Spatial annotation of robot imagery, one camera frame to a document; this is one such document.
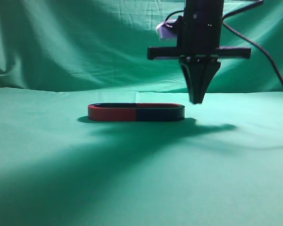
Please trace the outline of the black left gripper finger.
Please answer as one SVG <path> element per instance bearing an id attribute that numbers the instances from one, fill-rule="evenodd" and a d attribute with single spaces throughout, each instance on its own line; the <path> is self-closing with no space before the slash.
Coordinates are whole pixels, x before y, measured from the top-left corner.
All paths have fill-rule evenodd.
<path id="1" fill-rule="evenodd" d="M 198 103 L 202 104 L 204 96 L 207 92 L 207 89 L 214 78 L 215 74 L 221 67 L 221 63 L 217 58 L 206 59 L 206 62 L 203 64 L 203 69 L 200 75 L 199 83 L 199 97 Z"/>

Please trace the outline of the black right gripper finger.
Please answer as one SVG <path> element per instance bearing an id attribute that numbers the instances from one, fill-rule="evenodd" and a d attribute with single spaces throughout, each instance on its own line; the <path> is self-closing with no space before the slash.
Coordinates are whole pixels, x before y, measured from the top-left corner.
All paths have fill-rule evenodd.
<path id="1" fill-rule="evenodd" d="M 201 104 L 205 95 L 205 64 L 199 59 L 188 61 L 186 58 L 180 58 L 179 65 L 185 78 L 189 101 L 192 104 Z"/>

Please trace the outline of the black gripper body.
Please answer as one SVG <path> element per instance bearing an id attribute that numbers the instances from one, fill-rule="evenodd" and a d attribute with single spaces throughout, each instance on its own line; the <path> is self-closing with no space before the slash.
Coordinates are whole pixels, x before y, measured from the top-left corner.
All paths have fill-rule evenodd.
<path id="1" fill-rule="evenodd" d="M 224 1 L 187 0 L 183 15 L 176 19 L 174 47 L 149 47 L 147 58 L 217 57 L 249 59 L 251 48 L 220 46 Z"/>

